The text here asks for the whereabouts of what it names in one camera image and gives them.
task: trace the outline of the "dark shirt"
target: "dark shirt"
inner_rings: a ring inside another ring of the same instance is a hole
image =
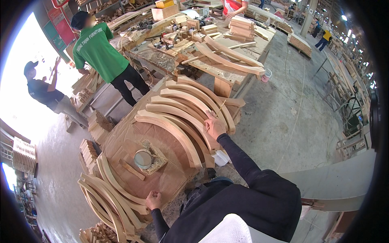
[[[278,240],[290,242],[301,214],[300,190],[272,170],[257,164],[225,133],[217,141],[228,153],[235,169],[249,188],[216,181],[205,189],[169,229],[161,211],[154,209],[157,237],[165,243],[199,242],[229,213],[239,215],[249,226]]]
[[[48,92],[47,89],[49,84],[40,79],[32,79],[28,81],[27,86],[30,96],[49,107],[52,111],[55,111],[58,102],[60,102],[64,96],[61,91],[56,89],[52,92]]]

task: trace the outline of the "support column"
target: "support column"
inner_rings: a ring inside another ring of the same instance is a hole
[[[308,8],[307,16],[305,17],[305,20],[304,20],[304,23],[303,23],[303,27],[301,28],[301,31],[300,31],[300,35],[302,37],[305,37],[307,35],[309,26],[311,25],[312,19],[314,17],[313,14],[315,14],[316,6],[317,6],[317,1],[318,0],[311,0],[310,3],[309,3],[309,8]]]

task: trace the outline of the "gray pants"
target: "gray pants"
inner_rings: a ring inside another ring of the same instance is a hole
[[[69,97],[67,97],[66,95],[62,98],[60,102],[58,102],[57,108],[54,112],[57,114],[63,113],[65,115],[68,115],[69,118],[78,125],[82,124],[88,127],[88,121],[81,114],[77,113]]]

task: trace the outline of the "yellow shirt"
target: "yellow shirt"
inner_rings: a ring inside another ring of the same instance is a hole
[[[331,37],[331,33],[328,30],[325,30],[323,38],[326,40],[329,40],[330,37]]]

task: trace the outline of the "black pants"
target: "black pants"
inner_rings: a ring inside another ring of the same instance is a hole
[[[137,101],[132,97],[131,91],[127,88],[127,85],[124,83],[124,80],[130,82],[135,88],[137,88],[142,95],[147,94],[150,91],[149,87],[143,80],[143,78],[139,75],[139,73],[128,64],[127,68],[123,71],[123,73],[119,74],[111,84],[115,87],[115,89],[119,90],[122,94],[123,98],[129,103],[131,106],[134,106]]]
[[[316,38],[316,36],[319,33],[319,31],[320,31],[320,28],[316,27],[315,30],[314,30],[314,33],[312,34],[312,36]]]

